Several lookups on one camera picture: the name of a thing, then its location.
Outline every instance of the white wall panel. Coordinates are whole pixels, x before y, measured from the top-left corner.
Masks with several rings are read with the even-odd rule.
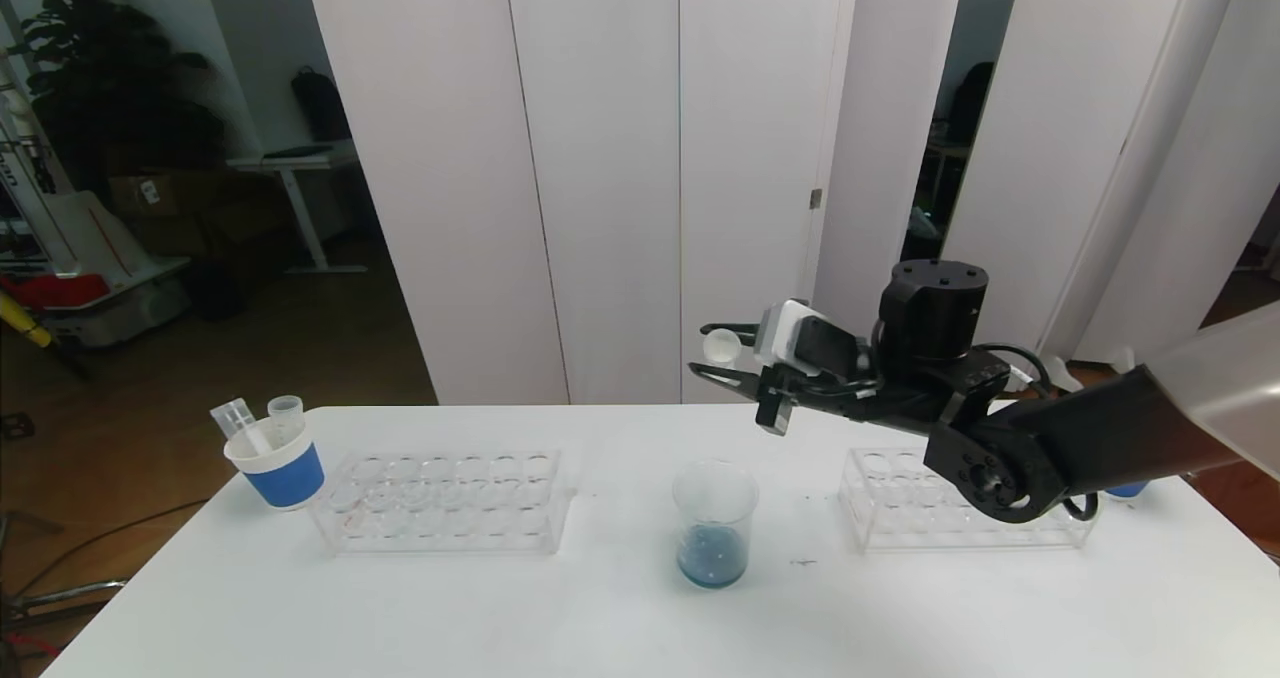
[[[678,403],[678,0],[511,0],[573,403]]]
[[[856,0],[814,308],[868,335],[902,251],[957,0]]]
[[[332,75],[311,0],[210,0],[264,151],[311,141],[293,75]]]
[[[1061,359],[1102,359],[1097,351],[1076,356],[1076,345],[1098,308],[1174,136],[1178,136],[1229,3],[1180,0],[1147,95],[1138,107],[1070,283],[1051,319],[1042,345],[1044,354]]]
[[[809,194],[829,170],[842,14],[841,0],[680,0],[685,359],[701,359],[704,322],[758,321],[812,281]],[[731,397],[690,377],[682,395]]]
[[[564,403],[507,0],[312,3],[440,403]]]
[[[1189,339],[1280,183],[1280,3],[1230,0],[1138,226],[1076,356]]]
[[[943,258],[986,267],[977,339],[1038,345],[1179,0],[1014,0]]]

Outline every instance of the wire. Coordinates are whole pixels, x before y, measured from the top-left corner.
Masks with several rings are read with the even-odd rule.
[[[178,510],[184,510],[184,509],[188,509],[191,507],[200,505],[200,504],[202,504],[202,501],[209,501],[209,499],[200,499],[200,500],[184,501],[184,504],[178,505],[177,508],[170,508],[169,510],[160,510],[160,513],[155,513],[155,514],[147,516],[146,518],[134,519],[134,522],[132,522],[132,523],[124,523],[124,526],[116,526],[115,528],[110,528],[110,531],[108,531],[105,533],[99,533],[97,536],[93,536],[93,537],[91,537],[91,539],[88,539],[88,540],[86,540],[83,542],[79,542],[79,545],[77,545],[76,548],[73,548],[73,549],[68,550],[67,553],[64,553],[63,555],[59,555],[58,558],[55,558],[52,560],[52,563],[50,563],[49,565],[45,567],[44,571],[41,571],[40,573],[36,573],[36,577],[32,578],[31,581],[27,581],[26,586],[19,587],[18,592],[14,594],[14,596],[23,596],[23,595],[26,595],[27,591],[29,591],[45,576],[49,576],[50,573],[52,573],[54,568],[58,568],[60,564],[63,564],[64,560],[67,560],[72,555],[77,554],[78,551],[86,549],[87,546],[93,545],[93,542],[101,541],[102,539],[105,539],[108,536],[114,536],[114,535],[116,535],[120,531],[124,531],[127,528],[133,528],[134,526],[141,526],[142,523],[148,522],[148,519],[164,518],[165,516],[169,516],[170,513],[178,513]]]
[[[804,390],[815,397],[849,397],[856,395],[859,391],[873,390],[877,386],[879,386],[879,381],[868,379],[867,381],[841,382],[837,386],[805,386]]]
[[[1084,510],[1080,510],[1079,505],[1071,499],[1062,499],[1062,508],[1068,510],[1071,518],[1075,519],[1093,519],[1098,514],[1098,494],[1089,494],[1084,496]]]
[[[1037,381],[1032,384],[1032,390],[1036,391],[1038,397],[1053,397],[1053,384],[1048,381],[1048,370],[1044,368],[1044,362],[1039,359],[1039,356],[1032,353],[1032,351],[1015,344],[978,344],[974,347],[977,347],[977,349],[991,351],[991,353],[1012,353],[1015,356],[1023,356],[1028,363],[1034,365],[1036,371],[1039,375]]]
[[[27,636],[23,633],[5,633],[4,636],[0,636],[0,638],[4,638],[6,643],[13,646],[35,646],[40,649],[40,651],[49,658],[58,658],[58,654],[63,652],[63,649],[47,641],[42,641],[40,638]],[[40,658],[40,655],[41,654],[19,655],[18,660],[26,660],[28,658]]]

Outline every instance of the cable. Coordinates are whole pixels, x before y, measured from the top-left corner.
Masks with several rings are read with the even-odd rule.
[[[184,510],[187,508],[191,508],[192,505],[200,505],[200,504],[202,504],[202,501],[209,501],[209,499],[200,499],[200,500],[184,501],[184,504],[178,505],[177,508],[170,508],[169,510],[160,510],[160,513],[155,513],[155,514],[147,516],[146,518],[134,519],[134,522],[132,522],[132,523],[124,523],[124,526],[116,526],[115,528],[110,528],[110,531],[108,531],[105,533],[99,533],[97,536],[93,536],[93,537],[91,537],[91,539],[88,539],[88,540],[86,540],[83,542],[79,542],[79,545],[77,545],[76,548],[73,548],[73,549],[68,550],[67,553],[64,553],[63,555],[59,555],[58,558],[55,558],[52,560],[52,563],[50,563],[49,565],[45,567],[44,571],[41,571],[40,573],[36,573],[36,577],[32,578],[31,581],[27,581],[26,586],[19,587],[18,592],[14,594],[14,596],[23,596],[23,595],[26,595],[27,591],[29,591],[32,588],[32,586],[35,586],[36,583],[38,583],[41,581],[41,578],[44,578],[45,576],[49,576],[54,571],[54,568],[58,568],[64,560],[67,560],[68,558],[70,558],[76,553],[86,549],[87,546],[93,545],[93,542],[101,541],[102,539],[105,539],[108,536],[114,536],[114,535],[116,535],[120,531],[124,531],[127,528],[133,528],[134,526],[141,526],[142,523],[148,522],[148,519],[164,518],[165,516],[169,516],[170,513],[178,513],[178,510]]]
[[[1062,499],[1062,508],[1068,510],[1071,518],[1075,519],[1093,519],[1098,514],[1098,494],[1089,494],[1084,496],[1084,510],[1080,510],[1079,505],[1071,499]]]
[[[879,386],[879,381],[868,379],[867,381],[841,382],[837,386],[805,386],[804,391],[815,397],[850,397],[859,394],[859,391],[873,390],[877,386]]]
[[[988,351],[989,353],[1012,353],[1015,356],[1023,356],[1028,363],[1034,365],[1036,371],[1039,377],[1032,384],[1032,390],[1036,391],[1038,397],[1053,397],[1053,384],[1048,381],[1048,370],[1044,368],[1044,362],[1039,359],[1039,356],[1032,353],[1032,351],[1025,349],[1023,345],[1014,344],[978,344],[974,345],[977,349]]]

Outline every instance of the blue cup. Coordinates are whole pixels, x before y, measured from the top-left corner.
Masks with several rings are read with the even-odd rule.
[[[232,464],[248,478],[271,508],[293,510],[302,508],[324,485],[324,468],[316,446],[303,431],[284,446],[257,455],[253,445],[238,432],[223,448]]]
[[[1151,481],[1139,481],[1137,484],[1125,484],[1124,486],[1107,487],[1107,494],[1120,499],[1138,498],[1138,494],[1142,493],[1143,487],[1147,487],[1148,482]]]

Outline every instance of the white table top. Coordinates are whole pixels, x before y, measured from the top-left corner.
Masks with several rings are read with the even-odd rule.
[[[1079,551],[859,556],[842,455],[923,438],[808,411],[774,438],[753,409],[311,411],[330,468],[352,449],[571,452],[561,550],[330,558],[306,510],[237,476],[45,677],[1280,675],[1275,564],[1179,478],[1107,501]],[[705,455],[760,484],[750,567],[723,591],[675,564],[671,478]]]
[[[296,155],[292,159],[230,159],[228,168],[238,168],[242,171],[325,171],[329,168],[346,166],[348,162],[360,160],[356,154],[356,142],[352,139],[335,139],[325,142],[333,148],[320,151],[320,154]]]

